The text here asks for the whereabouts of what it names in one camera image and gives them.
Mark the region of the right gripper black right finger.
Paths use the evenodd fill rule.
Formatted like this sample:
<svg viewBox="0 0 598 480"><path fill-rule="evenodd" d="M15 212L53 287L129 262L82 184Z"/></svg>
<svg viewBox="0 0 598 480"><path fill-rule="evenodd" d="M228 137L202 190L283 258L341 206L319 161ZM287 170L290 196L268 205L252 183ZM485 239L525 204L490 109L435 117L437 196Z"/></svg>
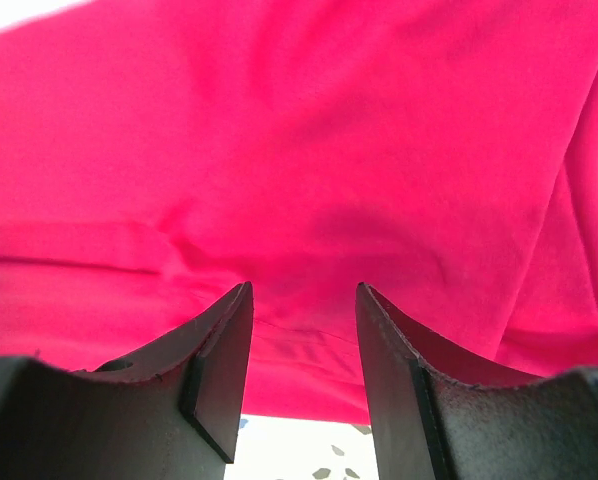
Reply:
<svg viewBox="0 0 598 480"><path fill-rule="evenodd" d="M364 283L355 309L380 478L598 479L598 367L505 367Z"/></svg>

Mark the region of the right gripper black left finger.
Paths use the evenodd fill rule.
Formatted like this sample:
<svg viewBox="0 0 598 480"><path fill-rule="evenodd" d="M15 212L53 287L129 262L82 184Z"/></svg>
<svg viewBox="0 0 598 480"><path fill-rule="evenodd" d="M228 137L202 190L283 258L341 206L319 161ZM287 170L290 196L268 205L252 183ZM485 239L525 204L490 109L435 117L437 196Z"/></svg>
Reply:
<svg viewBox="0 0 598 480"><path fill-rule="evenodd" d="M235 457L253 288L93 371L0 357L0 479L220 479Z"/></svg>

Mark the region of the magenta t shirt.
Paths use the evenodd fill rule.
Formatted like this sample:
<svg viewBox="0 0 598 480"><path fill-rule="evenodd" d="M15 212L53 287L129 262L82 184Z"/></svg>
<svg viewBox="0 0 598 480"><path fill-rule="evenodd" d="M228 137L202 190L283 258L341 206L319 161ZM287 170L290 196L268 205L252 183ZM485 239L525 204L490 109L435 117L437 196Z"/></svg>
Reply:
<svg viewBox="0 0 598 480"><path fill-rule="evenodd" d="M93 368L249 281L244 407L367 420L354 291L598 366L598 1L93 1L0 32L0 355Z"/></svg>

